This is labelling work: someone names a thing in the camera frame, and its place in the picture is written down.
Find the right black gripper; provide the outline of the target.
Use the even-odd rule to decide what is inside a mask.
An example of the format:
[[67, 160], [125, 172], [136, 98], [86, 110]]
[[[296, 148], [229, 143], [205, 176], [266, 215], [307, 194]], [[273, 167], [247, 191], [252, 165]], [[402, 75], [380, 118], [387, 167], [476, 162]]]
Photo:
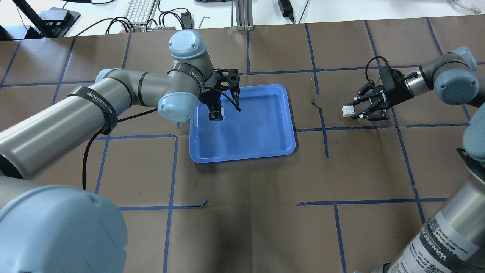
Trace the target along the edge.
[[370, 105], [364, 111], [353, 115], [353, 119], [368, 121], [388, 120], [387, 110], [397, 104], [414, 98], [413, 93], [405, 84], [405, 76], [397, 69], [385, 67], [379, 71], [382, 84], [369, 80], [357, 91], [357, 96], [347, 105], [355, 106], [365, 101]]

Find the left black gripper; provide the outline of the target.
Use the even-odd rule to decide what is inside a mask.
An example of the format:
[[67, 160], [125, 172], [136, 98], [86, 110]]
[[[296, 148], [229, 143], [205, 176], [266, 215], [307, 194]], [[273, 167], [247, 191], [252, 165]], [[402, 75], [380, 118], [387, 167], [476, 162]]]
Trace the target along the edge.
[[219, 119], [219, 109], [221, 106], [221, 97], [224, 96], [234, 105], [237, 111], [241, 112], [239, 105], [240, 97], [240, 76], [237, 69], [215, 69], [215, 84], [206, 84], [205, 89], [199, 96], [199, 101], [203, 104], [209, 104], [209, 120], [221, 121]]

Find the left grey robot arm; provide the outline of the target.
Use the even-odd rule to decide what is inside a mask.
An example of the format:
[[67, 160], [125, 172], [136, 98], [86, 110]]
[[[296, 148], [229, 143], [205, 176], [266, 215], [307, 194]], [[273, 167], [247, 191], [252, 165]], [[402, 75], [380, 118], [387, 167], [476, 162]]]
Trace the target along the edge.
[[165, 74], [103, 69], [90, 86], [76, 87], [51, 107], [1, 132], [1, 272], [121, 273], [128, 245], [126, 222], [110, 200], [71, 185], [33, 179], [68, 152], [109, 135], [133, 105], [163, 118], [189, 121], [201, 102], [210, 121], [221, 121], [224, 96], [237, 110], [237, 69], [214, 68], [195, 30], [168, 43], [174, 58]]

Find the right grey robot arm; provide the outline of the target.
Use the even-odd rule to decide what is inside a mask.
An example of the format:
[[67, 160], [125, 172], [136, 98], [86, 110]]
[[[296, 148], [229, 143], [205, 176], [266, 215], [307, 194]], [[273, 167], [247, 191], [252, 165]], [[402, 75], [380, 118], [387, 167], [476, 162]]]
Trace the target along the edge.
[[390, 262], [373, 273], [484, 272], [484, 74], [468, 47], [459, 47], [402, 73], [386, 58], [381, 83], [366, 78], [353, 100], [342, 107], [349, 119], [381, 121], [392, 107], [433, 91], [445, 104], [475, 107], [458, 153], [468, 174], [417, 235]]

